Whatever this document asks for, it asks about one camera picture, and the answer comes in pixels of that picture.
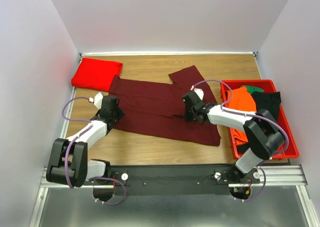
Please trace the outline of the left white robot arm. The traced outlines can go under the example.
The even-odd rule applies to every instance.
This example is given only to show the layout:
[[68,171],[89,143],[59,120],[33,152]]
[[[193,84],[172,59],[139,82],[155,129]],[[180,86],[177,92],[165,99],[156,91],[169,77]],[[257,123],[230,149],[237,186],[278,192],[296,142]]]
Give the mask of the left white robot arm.
[[87,125],[76,134],[53,142],[46,170],[46,180],[50,183],[79,188],[86,181],[112,177],[110,163],[88,160],[88,150],[115,128],[125,113],[115,96],[99,92],[93,98],[84,99],[94,104],[97,113],[90,120],[78,119]]

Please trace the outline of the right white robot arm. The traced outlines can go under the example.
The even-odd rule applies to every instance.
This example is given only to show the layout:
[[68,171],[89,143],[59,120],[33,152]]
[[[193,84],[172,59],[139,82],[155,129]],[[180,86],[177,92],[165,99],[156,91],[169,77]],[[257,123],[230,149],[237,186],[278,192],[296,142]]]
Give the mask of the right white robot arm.
[[221,174],[222,179],[239,183],[252,169],[279,154],[282,145],[288,147],[287,133],[277,124],[268,110],[262,109],[258,112],[235,110],[222,104],[205,104],[202,97],[202,90],[198,92],[190,90],[182,97],[186,121],[235,129],[244,133],[248,141],[248,149],[225,173]]

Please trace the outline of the maroon t shirt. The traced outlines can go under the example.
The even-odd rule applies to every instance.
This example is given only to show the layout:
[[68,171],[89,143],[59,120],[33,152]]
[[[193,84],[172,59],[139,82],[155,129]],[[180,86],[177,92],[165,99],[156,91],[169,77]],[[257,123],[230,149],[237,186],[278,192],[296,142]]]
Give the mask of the maroon t shirt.
[[221,136],[213,124],[187,122],[184,119],[185,95],[196,83],[203,90],[205,103],[216,98],[210,86],[204,82],[196,66],[170,73],[172,83],[159,83],[122,79],[115,76],[109,94],[119,99],[124,116],[115,129],[142,135],[193,142],[207,146],[219,146]]

